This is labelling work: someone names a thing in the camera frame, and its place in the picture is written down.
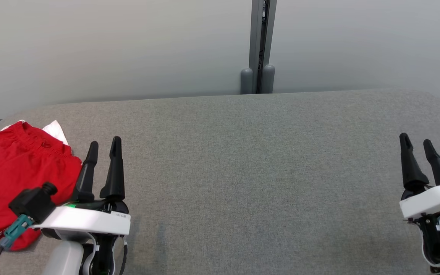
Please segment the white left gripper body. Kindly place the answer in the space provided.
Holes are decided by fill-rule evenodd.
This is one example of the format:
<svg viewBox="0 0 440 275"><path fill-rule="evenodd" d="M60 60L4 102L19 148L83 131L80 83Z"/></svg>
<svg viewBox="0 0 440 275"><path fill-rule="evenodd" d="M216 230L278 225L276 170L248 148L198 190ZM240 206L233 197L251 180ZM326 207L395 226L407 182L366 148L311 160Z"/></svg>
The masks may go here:
<svg viewBox="0 0 440 275"><path fill-rule="evenodd" d="M34 229L66 230L79 233L129 235L131 216L123 201L69 203L58 206Z"/></svg>

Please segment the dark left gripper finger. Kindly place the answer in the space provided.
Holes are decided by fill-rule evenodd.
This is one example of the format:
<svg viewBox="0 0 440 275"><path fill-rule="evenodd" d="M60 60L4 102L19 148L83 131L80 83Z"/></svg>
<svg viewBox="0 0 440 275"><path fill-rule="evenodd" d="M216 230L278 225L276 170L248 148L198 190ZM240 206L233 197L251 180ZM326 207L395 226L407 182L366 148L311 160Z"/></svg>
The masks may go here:
<svg viewBox="0 0 440 275"><path fill-rule="evenodd" d="M96 141L91 142L87 156L82 163L82 167L75 184L71 201L93 202L95 197L92 192L94 169L97 164L99 153L99 144Z"/></svg>
<svg viewBox="0 0 440 275"><path fill-rule="evenodd" d="M125 198L124 167L122 158L122 141L114 136L110 148L110 165L105 186L100 191L100 198L122 201Z"/></svg>

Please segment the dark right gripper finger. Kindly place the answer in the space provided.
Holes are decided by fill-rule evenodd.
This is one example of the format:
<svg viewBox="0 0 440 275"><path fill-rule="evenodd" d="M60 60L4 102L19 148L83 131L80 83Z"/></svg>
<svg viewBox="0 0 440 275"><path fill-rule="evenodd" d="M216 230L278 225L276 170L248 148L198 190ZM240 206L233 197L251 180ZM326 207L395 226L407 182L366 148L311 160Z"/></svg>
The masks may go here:
<svg viewBox="0 0 440 275"><path fill-rule="evenodd" d="M425 191L429 179L422 173L413 154L413 145L407 133L399 136L403 187L406 191Z"/></svg>
<svg viewBox="0 0 440 275"><path fill-rule="evenodd" d="M432 168L435 186L440 186L440 155L438 155L429 139L423 141L423 147L425 156Z"/></svg>

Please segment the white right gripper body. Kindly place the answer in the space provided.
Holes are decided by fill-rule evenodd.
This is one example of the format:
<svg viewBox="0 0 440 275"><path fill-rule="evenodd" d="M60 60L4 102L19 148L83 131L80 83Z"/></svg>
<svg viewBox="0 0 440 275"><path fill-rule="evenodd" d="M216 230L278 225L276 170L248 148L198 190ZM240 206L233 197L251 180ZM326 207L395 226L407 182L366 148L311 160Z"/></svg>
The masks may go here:
<svg viewBox="0 0 440 275"><path fill-rule="evenodd" d="M417 219L422 214L440 212L440 186L430 188L421 194L400 201L400 209L405 219Z"/></svg>

